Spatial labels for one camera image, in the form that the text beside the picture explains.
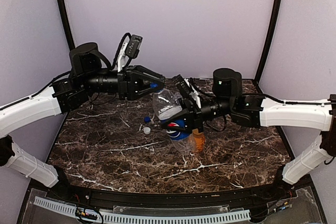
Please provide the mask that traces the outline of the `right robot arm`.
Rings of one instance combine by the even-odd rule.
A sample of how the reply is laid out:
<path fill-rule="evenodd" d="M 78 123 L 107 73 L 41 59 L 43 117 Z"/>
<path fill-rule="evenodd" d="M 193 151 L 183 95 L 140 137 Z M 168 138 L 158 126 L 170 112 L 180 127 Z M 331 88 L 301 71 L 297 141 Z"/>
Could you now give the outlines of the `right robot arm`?
<path fill-rule="evenodd" d="M 173 82 L 182 95 L 181 106 L 161 116 L 162 128 L 177 133 L 203 131 L 206 121 L 229 115 L 237 125 L 251 128 L 293 126 L 320 131 L 315 141 L 298 157 L 278 170 L 268 188 L 273 200 L 280 199 L 303 176 L 335 157 L 335 95 L 317 101 L 279 100 L 264 93 L 243 93 L 239 72 L 219 68 L 213 72 L 213 97 L 200 100 L 190 82 L 180 75 Z"/>

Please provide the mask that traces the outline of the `white bottle cap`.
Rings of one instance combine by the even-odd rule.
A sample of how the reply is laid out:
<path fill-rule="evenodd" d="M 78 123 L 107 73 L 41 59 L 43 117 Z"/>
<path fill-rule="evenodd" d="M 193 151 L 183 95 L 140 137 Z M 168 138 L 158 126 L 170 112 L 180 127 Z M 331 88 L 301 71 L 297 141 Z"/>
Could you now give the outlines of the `white bottle cap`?
<path fill-rule="evenodd" d="M 144 127 L 143 128 L 143 132 L 144 132 L 144 134 L 150 134 L 151 133 L 151 129 L 149 127 Z"/>

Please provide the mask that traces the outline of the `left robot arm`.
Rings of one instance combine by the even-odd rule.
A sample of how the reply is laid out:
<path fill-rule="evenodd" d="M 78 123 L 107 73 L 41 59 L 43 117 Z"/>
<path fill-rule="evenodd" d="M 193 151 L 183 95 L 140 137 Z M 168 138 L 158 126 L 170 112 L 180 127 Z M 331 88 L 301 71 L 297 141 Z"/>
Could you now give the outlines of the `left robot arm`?
<path fill-rule="evenodd" d="M 94 93 L 116 94 L 121 100 L 134 101 L 164 87 L 165 78 L 143 66 L 130 66 L 140 42 L 131 39 L 122 44 L 116 63 L 99 51 L 95 42 L 82 44 L 69 53 L 71 70 L 54 78 L 40 91 L 1 107 L 1 166 L 14 169 L 34 179 L 63 201 L 74 197 L 61 168 L 48 165 L 20 148 L 10 133 L 51 116 L 79 108 Z"/>

